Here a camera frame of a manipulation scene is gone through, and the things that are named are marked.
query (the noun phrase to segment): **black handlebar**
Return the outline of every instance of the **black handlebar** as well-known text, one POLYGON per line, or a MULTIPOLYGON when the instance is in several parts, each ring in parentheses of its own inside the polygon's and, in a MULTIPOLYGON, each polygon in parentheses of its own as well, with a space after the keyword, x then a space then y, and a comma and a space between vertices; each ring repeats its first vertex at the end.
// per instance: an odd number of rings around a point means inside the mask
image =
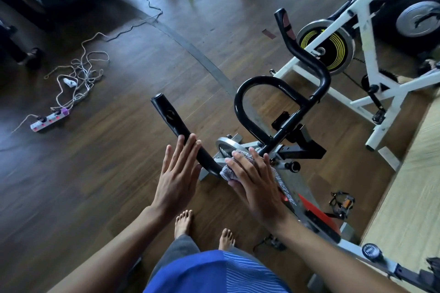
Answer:
MULTIPOLYGON (((264 153, 269 153, 273 149, 275 149, 278 144, 286 138, 289 132, 293 131, 304 115, 317 103, 319 100, 327 93, 330 87, 330 73, 327 70, 326 66, 319 60, 312 56, 307 51, 301 49, 298 45, 294 32, 292 30, 292 26, 290 25, 289 18, 287 17, 287 13, 285 9, 281 8, 275 12, 275 19, 278 24, 278 27, 281 31, 281 35, 286 43, 287 49, 297 57, 301 62, 303 62, 306 66, 311 68, 320 79, 319 87, 315 90, 315 92, 310 96, 309 99, 306 99, 299 92, 290 87, 283 80, 268 77, 268 76, 258 76, 251 78, 245 81, 237 91, 234 100, 234 109, 237 118, 240 123, 252 134, 256 139, 261 142, 261 148, 258 151, 258 154, 261 156, 264 153), (257 85, 270 85, 278 88, 287 96, 289 96, 292 100, 294 100, 300 108, 297 112, 292 114, 287 121, 281 126, 278 132, 272 137, 266 134, 262 129, 260 129, 254 122, 252 122, 249 117, 246 115, 243 108, 243 98, 245 93, 257 85)), ((179 117, 179 114, 176 112, 171 103, 167 100, 165 95, 157 94, 155 97, 151 99, 154 107, 160 113, 164 121, 168 124, 168 126, 172 129, 176 136, 180 134, 185 136, 185 143, 190 136, 190 131, 185 126, 182 119, 179 117)), ((209 153, 202 147, 200 148, 197 154, 198 162, 210 173, 214 174, 217 177, 220 177, 220 171, 222 167, 217 164, 214 159, 209 155, 209 153)))
MULTIPOLYGON (((176 136, 179 136, 181 134, 184 135, 186 144, 191 132, 188 130, 184 121, 182 121, 179 114, 176 112, 176 110, 165 97, 165 95, 163 95, 162 93, 157 94, 151 99, 151 103, 157 109, 159 114, 164 119, 165 123, 167 123, 167 125, 170 127, 170 129, 172 129, 176 136)), ((203 147, 201 147, 197 153, 197 161, 211 174, 220 177, 220 171, 222 167, 214 161, 214 159, 203 147)))

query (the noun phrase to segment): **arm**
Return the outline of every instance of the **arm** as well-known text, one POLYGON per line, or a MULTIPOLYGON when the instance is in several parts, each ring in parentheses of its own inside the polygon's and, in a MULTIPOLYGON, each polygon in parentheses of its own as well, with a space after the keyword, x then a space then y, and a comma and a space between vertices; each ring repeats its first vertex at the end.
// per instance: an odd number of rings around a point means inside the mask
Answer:
POLYGON ((165 151, 153 203, 118 236, 60 281, 50 292, 107 292, 116 290, 141 253, 189 203, 195 192, 200 165, 195 165, 200 140, 190 135, 184 146, 179 136, 173 154, 165 151))
POLYGON ((234 160, 226 163, 239 181, 228 182, 251 212, 266 228, 324 280, 333 293, 407 293, 363 262, 350 257, 305 228, 280 200, 267 154, 261 158, 249 149, 256 162, 252 165, 243 155, 233 152, 234 160))

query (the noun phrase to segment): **blue shirt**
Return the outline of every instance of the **blue shirt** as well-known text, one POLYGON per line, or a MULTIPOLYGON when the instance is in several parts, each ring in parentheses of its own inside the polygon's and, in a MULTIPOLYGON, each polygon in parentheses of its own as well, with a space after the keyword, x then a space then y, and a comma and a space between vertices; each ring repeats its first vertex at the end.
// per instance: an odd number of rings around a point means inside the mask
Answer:
POLYGON ((272 271, 231 252, 211 250, 161 268, 144 293, 291 293, 272 271))

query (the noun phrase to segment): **hand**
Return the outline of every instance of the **hand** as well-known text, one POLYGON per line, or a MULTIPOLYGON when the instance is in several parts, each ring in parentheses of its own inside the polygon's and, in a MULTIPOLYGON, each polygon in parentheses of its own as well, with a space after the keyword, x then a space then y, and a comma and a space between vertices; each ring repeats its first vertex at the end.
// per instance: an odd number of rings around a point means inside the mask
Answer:
POLYGON ((184 140, 184 136, 179 135, 173 156, 171 145, 166 147, 161 177, 151 204, 168 218, 175 217, 188 205, 201 170, 200 164, 195 166, 201 140, 193 133, 185 146, 184 140))
POLYGON ((267 229, 272 230, 288 216, 288 209, 281 202, 278 184, 269 164, 269 155, 265 154, 261 158, 252 147, 249 147, 249 152, 256 167, 237 151, 232 152, 232 155, 241 166, 232 159, 225 159, 226 164, 239 178, 239 181, 232 179, 228 184, 234 188, 252 214, 267 229))

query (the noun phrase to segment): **red panel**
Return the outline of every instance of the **red panel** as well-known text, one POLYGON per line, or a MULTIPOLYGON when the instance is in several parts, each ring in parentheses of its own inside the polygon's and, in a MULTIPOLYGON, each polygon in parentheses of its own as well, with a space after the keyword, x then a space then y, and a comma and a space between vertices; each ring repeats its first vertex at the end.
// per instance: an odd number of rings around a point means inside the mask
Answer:
POLYGON ((306 200, 303 196, 298 194, 301 198, 301 201, 304 204, 305 209, 312 212, 314 215, 316 215, 318 218, 320 218, 322 221, 324 221, 331 229, 333 229, 336 233, 339 235, 341 234, 341 231, 338 228, 338 225, 332 220, 332 218, 329 218, 324 212, 322 212, 319 208, 317 208, 315 205, 313 205, 311 202, 306 200))

